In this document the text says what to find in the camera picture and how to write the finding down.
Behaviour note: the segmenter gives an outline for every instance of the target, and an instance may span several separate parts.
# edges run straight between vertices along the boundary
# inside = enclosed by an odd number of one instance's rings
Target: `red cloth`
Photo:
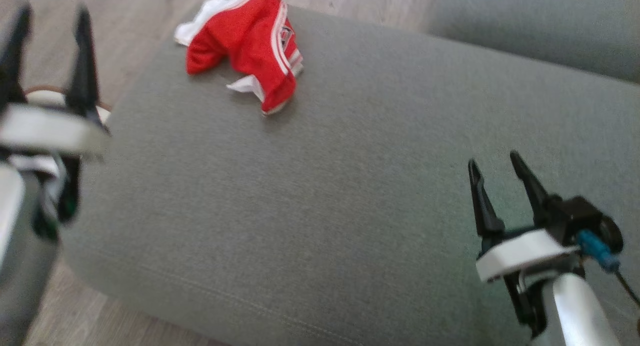
[[[234,70],[254,75],[262,111],[278,111],[293,95],[292,67],[302,61],[282,0],[233,0],[212,16],[187,48],[187,73],[204,72],[229,56]]]

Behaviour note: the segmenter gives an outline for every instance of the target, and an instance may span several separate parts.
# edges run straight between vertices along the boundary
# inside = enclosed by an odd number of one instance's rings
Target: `fabric garment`
[[[265,115],[286,104],[303,68],[282,0],[206,0],[193,22],[176,28],[174,38],[187,46],[190,75],[205,72],[229,56],[234,70],[249,75],[227,87],[253,92]]]

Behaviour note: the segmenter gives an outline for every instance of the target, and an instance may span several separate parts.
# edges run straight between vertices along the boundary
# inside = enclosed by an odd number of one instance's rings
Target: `blue cable connector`
[[[582,251],[593,257],[606,273],[614,273],[620,260],[611,254],[611,249],[590,230],[581,230],[575,238]]]

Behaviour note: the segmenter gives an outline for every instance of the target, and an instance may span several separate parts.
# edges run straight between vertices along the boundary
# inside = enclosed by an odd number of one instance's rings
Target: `black cable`
[[[631,287],[627,283],[627,280],[625,280],[625,278],[622,277],[622,273],[620,273],[620,271],[615,271],[615,276],[617,277],[617,280],[620,281],[620,284],[622,284],[622,287],[624,287],[624,290],[629,294],[629,296],[635,302],[635,304],[638,307],[640,307],[640,298],[638,298],[638,296],[633,291],[633,289],[631,289]]]

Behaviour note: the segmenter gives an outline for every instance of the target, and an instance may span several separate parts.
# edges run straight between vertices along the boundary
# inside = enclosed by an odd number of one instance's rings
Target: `gray fabric surface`
[[[640,0],[435,0],[429,33],[640,81]]]
[[[84,280],[234,345],[524,344],[504,285],[478,280],[467,179],[475,156],[500,216],[530,222],[516,148],[548,189],[619,221],[640,284],[640,87],[295,8],[290,20],[306,69],[271,118],[226,90],[228,65],[190,78],[185,49],[159,50],[62,235]],[[622,289],[589,279],[630,344]]]

